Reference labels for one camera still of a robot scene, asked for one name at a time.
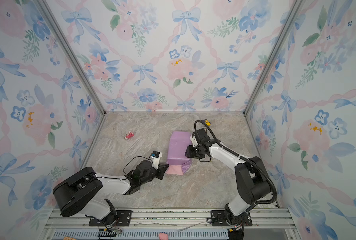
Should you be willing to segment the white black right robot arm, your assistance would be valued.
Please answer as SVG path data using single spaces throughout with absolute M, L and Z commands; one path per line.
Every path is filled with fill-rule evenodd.
M 248 159 L 218 144 L 189 145 L 185 156 L 198 160 L 209 156 L 235 172 L 238 193 L 225 206 L 225 221 L 231 226 L 241 224 L 255 206 L 269 204 L 276 200 L 275 196 L 268 201 L 263 200 L 268 194 L 275 193 L 275 186 L 268 177 L 262 160 L 258 157 Z

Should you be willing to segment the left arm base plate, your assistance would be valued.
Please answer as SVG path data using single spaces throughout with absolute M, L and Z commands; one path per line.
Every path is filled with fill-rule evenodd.
M 129 227 L 132 213 L 131 210 L 116 210 L 102 220 L 90 218 L 89 227 Z

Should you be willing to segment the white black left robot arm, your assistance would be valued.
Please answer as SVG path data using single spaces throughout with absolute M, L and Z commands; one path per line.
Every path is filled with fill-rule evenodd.
M 97 194 L 134 194 L 143 184 L 155 178 L 162 180 L 168 168 L 168 164 L 158 164 L 155 168 L 150 161 L 141 161 L 127 175 L 115 177 L 85 167 L 55 186 L 53 195 L 62 217 L 83 214 L 92 219 L 91 223 L 108 227 L 114 225 L 120 217 L 111 201 L 102 200 Z

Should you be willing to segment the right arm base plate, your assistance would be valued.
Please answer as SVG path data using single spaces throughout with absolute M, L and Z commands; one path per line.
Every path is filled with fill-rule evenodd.
M 252 227 L 252 217 L 250 213 L 242 213 L 239 216 L 234 216 L 226 210 L 212 210 L 211 216 L 207 219 L 207 223 L 213 227 L 238 227 L 242 224 L 245 227 Z

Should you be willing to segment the pink purple wrapping paper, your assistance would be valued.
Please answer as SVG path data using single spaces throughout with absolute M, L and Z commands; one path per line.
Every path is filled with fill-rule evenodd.
M 186 157 L 187 147 L 192 144 L 190 132 L 174 131 L 169 141 L 167 175 L 185 174 L 191 167 L 192 160 Z

